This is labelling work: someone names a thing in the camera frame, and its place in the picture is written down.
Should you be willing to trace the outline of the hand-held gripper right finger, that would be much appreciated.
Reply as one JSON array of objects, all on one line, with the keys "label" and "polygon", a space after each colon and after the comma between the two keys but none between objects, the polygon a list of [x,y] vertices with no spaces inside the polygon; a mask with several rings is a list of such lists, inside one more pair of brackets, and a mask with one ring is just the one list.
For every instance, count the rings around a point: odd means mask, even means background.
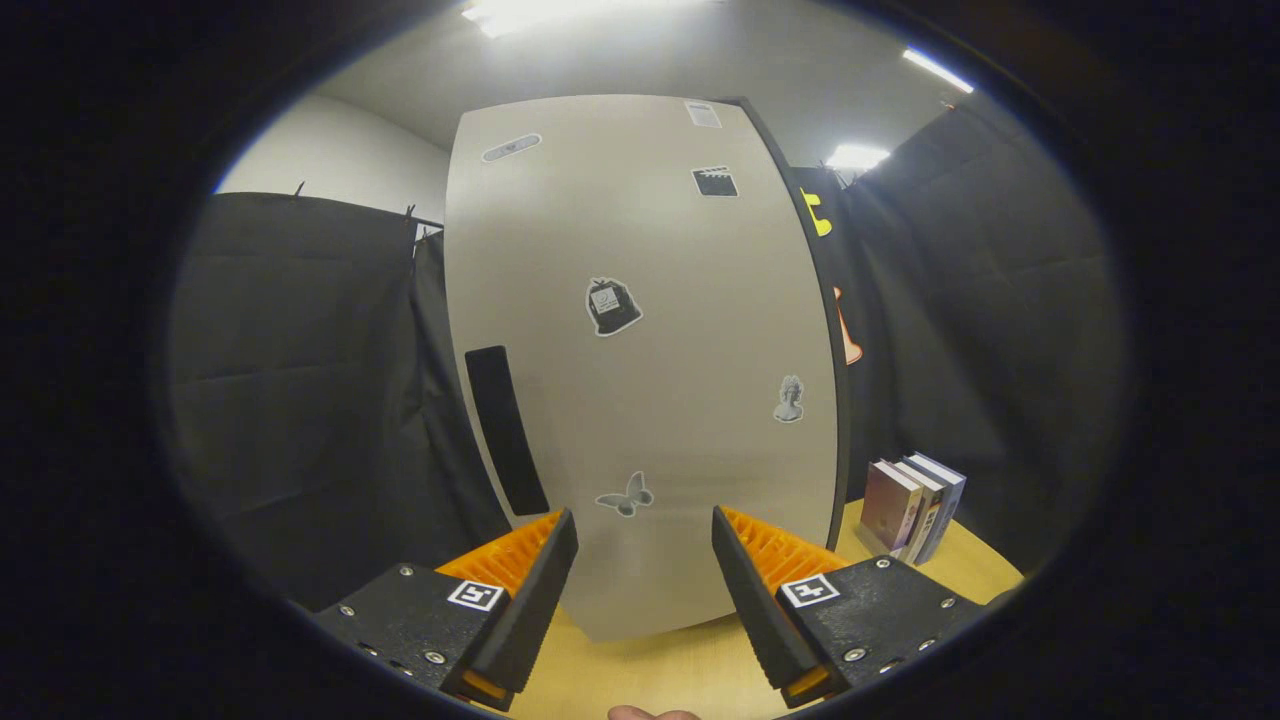
[{"label": "hand-held gripper right finger", "polygon": [[787,708],[883,685],[980,616],[888,555],[860,562],[717,505],[710,542],[765,679]]}]

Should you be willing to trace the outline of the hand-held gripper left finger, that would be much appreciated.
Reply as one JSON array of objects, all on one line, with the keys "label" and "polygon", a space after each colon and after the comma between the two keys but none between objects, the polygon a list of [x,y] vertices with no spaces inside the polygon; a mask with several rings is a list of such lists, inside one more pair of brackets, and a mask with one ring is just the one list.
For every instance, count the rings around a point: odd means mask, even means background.
[{"label": "hand-held gripper left finger", "polygon": [[315,621],[408,682],[507,711],[527,687],[577,551],[573,514],[561,509],[439,568],[394,565]]}]

